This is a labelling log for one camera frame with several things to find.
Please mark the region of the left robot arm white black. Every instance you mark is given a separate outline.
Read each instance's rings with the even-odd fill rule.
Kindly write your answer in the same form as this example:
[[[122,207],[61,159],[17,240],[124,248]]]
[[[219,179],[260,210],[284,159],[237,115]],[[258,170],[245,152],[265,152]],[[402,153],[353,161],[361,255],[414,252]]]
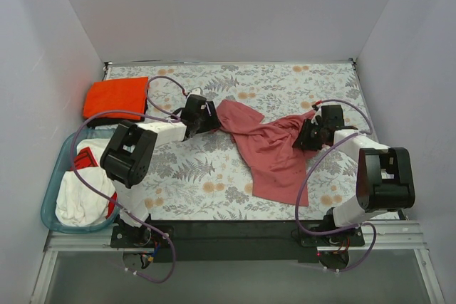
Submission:
[[[178,122],[138,125],[124,120],[118,124],[100,159],[108,178],[130,189],[144,180],[156,147],[183,142],[221,127],[214,103],[202,95],[188,95],[185,106],[173,114]]]

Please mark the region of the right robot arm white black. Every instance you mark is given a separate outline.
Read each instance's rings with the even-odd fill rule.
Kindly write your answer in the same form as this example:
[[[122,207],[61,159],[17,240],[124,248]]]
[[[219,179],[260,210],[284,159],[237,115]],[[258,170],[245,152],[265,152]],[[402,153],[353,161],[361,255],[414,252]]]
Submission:
[[[411,208],[415,203],[415,187],[410,153],[404,147],[389,147],[372,139],[373,125],[359,130],[345,122],[344,100],[316,102],[314,115],[304,120],[293,146],[305,152],[322,151],[322,162],[334,150],[349,156],[357,164],[356,193],[348,201],[332,208],[318,230],[306,228],[295,218],[298,230],[306,235],[323,236],[338,245],[373,217],[386,212]]]

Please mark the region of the pink t-shirt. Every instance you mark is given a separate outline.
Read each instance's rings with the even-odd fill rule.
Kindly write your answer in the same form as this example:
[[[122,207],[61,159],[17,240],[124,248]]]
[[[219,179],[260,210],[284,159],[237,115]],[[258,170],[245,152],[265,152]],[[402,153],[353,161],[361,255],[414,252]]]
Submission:
[[[306,164],[315,152],[293,148],[305,119],[314,111],[288,115],[269,123],[242,103],[223,100],[217,107],[221,130],[229,133],[250,168],[252,194],[262,199],[295,204],[306,178]]]

